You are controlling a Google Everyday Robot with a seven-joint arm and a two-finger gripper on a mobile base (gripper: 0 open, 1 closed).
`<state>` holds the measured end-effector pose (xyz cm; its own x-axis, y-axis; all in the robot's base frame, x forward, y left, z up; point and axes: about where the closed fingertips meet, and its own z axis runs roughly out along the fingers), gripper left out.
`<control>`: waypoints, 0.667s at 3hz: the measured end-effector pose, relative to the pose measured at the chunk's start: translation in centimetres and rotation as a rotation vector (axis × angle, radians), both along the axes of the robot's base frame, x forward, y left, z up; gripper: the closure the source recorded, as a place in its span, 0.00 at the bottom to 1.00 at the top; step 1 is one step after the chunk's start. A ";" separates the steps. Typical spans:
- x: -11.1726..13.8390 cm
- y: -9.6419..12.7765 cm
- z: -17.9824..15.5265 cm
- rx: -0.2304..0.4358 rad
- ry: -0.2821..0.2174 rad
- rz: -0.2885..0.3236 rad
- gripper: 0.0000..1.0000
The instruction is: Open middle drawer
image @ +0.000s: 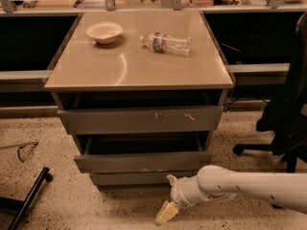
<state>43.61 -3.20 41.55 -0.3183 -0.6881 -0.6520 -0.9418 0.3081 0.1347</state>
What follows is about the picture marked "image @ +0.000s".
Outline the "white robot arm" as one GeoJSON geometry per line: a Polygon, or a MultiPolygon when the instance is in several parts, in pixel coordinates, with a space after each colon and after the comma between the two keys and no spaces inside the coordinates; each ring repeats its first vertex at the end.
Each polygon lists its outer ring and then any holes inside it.
{"type": "Polygon", "coordinates": [[[220,166],[202,167],[191,177],[168,174],[171,201],[165,201],[154,223],[162,225],[180,209],[200,202],[223,201],[237,194],[307,213],[307,174],[286,172],[235,172],[220,166]]]}

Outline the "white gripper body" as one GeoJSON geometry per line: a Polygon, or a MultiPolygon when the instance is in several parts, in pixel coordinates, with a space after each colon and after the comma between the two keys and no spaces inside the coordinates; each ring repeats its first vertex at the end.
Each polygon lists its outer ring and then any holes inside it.
{"type": "Polygon", "coordinates": [[[201,202],[229,201],[236,197],[233,193],[208,193],[200,187],[198,177],[178,178],[174,186],[171,186],[171,200],[178,208],[190,208],[201,202]]]}

